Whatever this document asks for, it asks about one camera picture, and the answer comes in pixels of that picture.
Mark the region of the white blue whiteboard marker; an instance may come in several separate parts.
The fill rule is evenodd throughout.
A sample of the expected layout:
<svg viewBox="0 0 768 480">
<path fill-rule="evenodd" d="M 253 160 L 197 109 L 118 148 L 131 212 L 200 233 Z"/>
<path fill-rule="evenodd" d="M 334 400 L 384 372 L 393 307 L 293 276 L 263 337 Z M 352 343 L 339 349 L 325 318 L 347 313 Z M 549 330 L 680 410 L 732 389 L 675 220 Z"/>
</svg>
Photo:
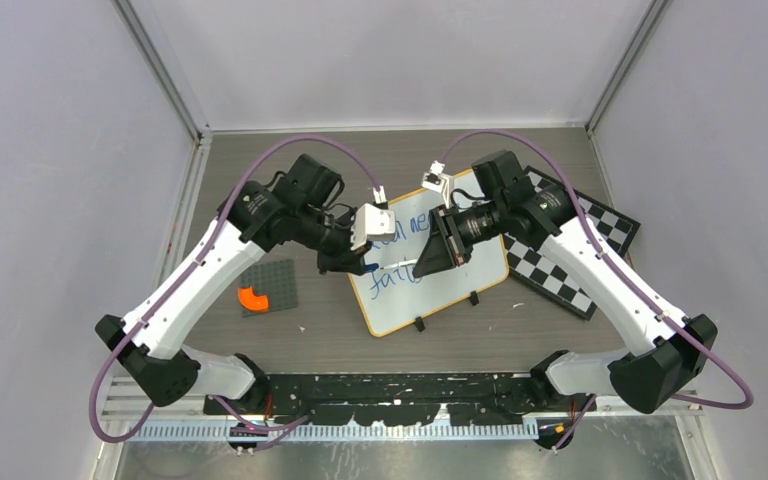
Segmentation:
<svg viewBox="0 0 768 480">
<path fill-rule="evenodd" d="M 371 264 L 365 265 L 364 269 L 365 269 L 366 272 L 373 272 L 373 271 L 377 271 L 377 270 L 398 269 L 398 268 L 402 268 L 402 267 L 408 267 L 408 266 L 415 265 L 416 263 L 417 263 L 416 259 L 403 260 L 403 261 L 394 262 L 394 263 L 390 263 L 390 264 L 384 264 L 384 265 L 381 265 L 381 264 L 378 264 L 378 263 L 371 263 Z"/>
</svg>

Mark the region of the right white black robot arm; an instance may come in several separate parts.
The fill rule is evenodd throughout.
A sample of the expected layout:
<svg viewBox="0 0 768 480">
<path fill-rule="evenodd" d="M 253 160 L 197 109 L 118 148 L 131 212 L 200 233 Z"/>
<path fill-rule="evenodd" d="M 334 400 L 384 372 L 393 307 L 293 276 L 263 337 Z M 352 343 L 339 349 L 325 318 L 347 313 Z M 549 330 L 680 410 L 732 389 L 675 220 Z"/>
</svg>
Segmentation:
<svg viewBox="0 0 768 480">
<path fill-rule="evenodd" d="M 467 209 L 430 210 L 428 240 L 413 268 L 416 278 L 459 268 L 475 245 L 502 234 L 560 267 L 606 314 L 619 333 L 620 350 L 577 354 L 560 350 L 533 367 L 531 397 L 556 410 L 571 395 L 617 395 L 634 410 L 650 414 L 695 378 L 706 363 L 698 344 L 711 347 L 717 327 L 705 315 L 673 314 L 667 303 L 650 307 L 627 285 L 653 293 L 609 246 L 591 222 L 581 222 L 578 203 L 558 185 L 536 190 L 509 150 L 488 154 L 472 165 L 484 196 Z"/>
</svg>

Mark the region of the yellow framed whiteboard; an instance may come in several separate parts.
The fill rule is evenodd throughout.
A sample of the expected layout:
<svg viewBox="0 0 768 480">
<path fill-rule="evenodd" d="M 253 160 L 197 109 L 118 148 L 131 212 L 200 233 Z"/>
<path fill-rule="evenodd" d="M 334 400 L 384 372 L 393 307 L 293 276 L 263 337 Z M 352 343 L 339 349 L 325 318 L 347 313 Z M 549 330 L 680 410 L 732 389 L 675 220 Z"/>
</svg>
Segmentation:
<svg viewBox="0 0 768 480">
<path fill-rule="evenodd" d="M 434 229 L 433 213 L 442 206 L 441 194 L 425 188 L 389 202 L 395 239 L 375 242 L 365 255 L 377 270 L 349 277 L 371 335 L 389 335 L 508 277 L 500 235 L 474 245 L 463 264 L 449 256 Z"/>
</svg>

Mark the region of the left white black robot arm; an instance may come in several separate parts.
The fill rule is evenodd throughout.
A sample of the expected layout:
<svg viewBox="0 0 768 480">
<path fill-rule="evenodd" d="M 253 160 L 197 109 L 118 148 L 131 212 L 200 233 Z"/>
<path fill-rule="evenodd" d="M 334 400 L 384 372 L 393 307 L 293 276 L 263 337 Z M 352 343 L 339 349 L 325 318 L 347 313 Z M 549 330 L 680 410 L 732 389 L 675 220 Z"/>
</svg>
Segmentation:
<svg viewBox="0 0 768 480">
<path fill-rule="evenodd" d="M 315 251 L 321 272 L 363 272 L 363 250 L 350 238 L 352 215 L 326 211 L 344 187 L 339 173 L 307 154 L 268 184 L 238 184 L 197 246 L 146 301 L 124 317 L 98 321 L 96 334 L 153 406 L 187 394 L 223 396 L 244 414 L 265 405 L 267 389 L 251 360 L 199 351 L 185 340 L 223 291 L 286 242 Z"/>
</svg>

